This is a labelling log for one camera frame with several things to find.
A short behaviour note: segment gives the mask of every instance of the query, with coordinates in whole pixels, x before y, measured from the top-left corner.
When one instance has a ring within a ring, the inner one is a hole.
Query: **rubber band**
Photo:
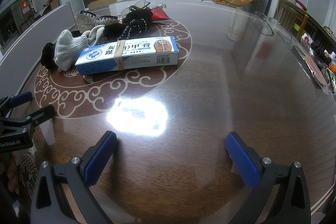
[[[117,63],[117,69],[120,70],[124,70],[124,62],[123,59],[121,57],[123,50],[124,50],[124,46],[125,46],[125,40],[118,40],[118,43],[115,47],[115,52],[114,52],[114,60]]]

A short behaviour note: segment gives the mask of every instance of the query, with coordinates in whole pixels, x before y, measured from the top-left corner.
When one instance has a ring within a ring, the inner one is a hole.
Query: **wooden table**
[[[38,65],[30,75],[22,92],[31,90],[35,99],[12,116],[50,103],[56,117],[53,132],[36,128],[36,152],[27,152],[20,165],[26,171],[21,200],[30,201],[28,182],[34,185],[36,175],[29,170],[43,160],[56,164],[81,156],[112,130],[117,150],[90,189],[115,224],[228,223],[250,193],[231,171],[224,147],[234,130],[261,157],[302,164],[317,223],[335,181],[331,93],[306,75],[285,30],[273,26],[274,36],[267,36],[254,15],[212,3],[166,4],[172,19],[155,23],[149,34],[175,37],[177,66],[103,73],[91,83],[76,69],[50,72]],[[82,221],[68,187],[66,193]]]

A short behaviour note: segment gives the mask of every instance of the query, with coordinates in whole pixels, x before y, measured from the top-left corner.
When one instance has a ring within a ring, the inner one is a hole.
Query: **silver sequined bag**
[[[119,23],[118,17],[115,16],[97,16],[88,11],[81,11],[76,17],[76,24],[80,33],[92,30],[98,25],[112,25]]]

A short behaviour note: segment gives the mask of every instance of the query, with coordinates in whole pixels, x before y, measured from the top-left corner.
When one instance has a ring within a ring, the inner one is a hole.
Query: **black cloth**
[[[130,12],[122,20],[122,24],[116,23],[105,26],[104,36],[109,41],[127,40],[147,33],[152,25],[153,13],[149,9],[141,9]]]
[[[48,70],[52,70],[53,68],[56,67],[54,61],[55,47],[56,44],[49,42],[44,46],[42,50],[41,64],[42,66],[45,66]]]

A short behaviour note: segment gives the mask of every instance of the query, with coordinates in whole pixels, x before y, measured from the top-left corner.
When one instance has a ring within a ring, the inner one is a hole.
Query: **human hand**
[[[9,179],[8,181],[8,189],[12,193],[19,194],[19,175],[18,175],[18,167],[15,162],[16,156],[13,152],[10,153],[10,162],[6,169],[5,165],[0,162],[0,175],[5,173]]]

